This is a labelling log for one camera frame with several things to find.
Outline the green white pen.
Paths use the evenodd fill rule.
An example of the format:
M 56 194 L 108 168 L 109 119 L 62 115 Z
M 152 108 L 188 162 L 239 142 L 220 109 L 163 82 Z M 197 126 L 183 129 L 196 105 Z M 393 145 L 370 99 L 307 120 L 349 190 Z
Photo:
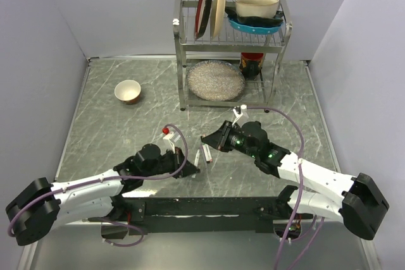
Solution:
M 198 167 L 198 165 L 199 165 L 200 156 L 201 156 L 201 150 L 198 149 L 197 152 L 196 152 L 196 156 L 194 158 L 194 165 L 196 167 Z

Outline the white pen orange cap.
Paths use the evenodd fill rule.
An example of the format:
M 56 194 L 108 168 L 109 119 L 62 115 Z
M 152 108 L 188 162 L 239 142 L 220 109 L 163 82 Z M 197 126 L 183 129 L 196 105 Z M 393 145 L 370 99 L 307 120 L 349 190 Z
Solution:
M 204 147 L 206 148 L 206 152 L 207 152 L 207 154 L 208 154 L 208 156 L 209 156 L 209 158 L 210 158 L 210 162 L 209 162 L 209 163 L 211 163 L 211 162 L 213 161 L 213 158 L 212 158 L 212 155 L 211 155 L 210 148 L 209 148 L 209 146 L 208 146 L 207 144 L 203 144 L 203 145 L 204 145 Z

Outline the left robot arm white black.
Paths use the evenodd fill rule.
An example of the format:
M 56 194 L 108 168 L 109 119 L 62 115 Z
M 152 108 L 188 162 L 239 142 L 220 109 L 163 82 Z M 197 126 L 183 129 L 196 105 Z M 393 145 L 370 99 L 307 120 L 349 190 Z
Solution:
M 19 246 L 26 246 L 58 226 L 81 219 L 119 220 L 126 211 L 122 195 L 140 188 L 144 181 L 199 173 L 187 156 L 179 147 L 162 154 L 157 145 L 146 144 L 134 156 L 96 176 L 63 183 L 38 178 L 7 205 L 7 233 Z

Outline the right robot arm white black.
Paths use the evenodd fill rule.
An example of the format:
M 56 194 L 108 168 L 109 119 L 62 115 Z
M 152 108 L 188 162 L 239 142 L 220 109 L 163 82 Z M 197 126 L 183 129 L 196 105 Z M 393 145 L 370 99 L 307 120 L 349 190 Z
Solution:
M 343 223 L 356 236 L 372 240 L 389 210 L 389 203 L 372 177 L 364 173 L 342 174 L 303 160 L 270 142 L 258 121 L 242 126 L 225 121 L 217 131 L 202 136 L 201 141 L 221 152 L 237 150 L 253 158 L 265 174 L 302 183 L 303 191 L 289 191 L 288 197 L 277 202 L 283 218 L 297 212 L 312 214 Z

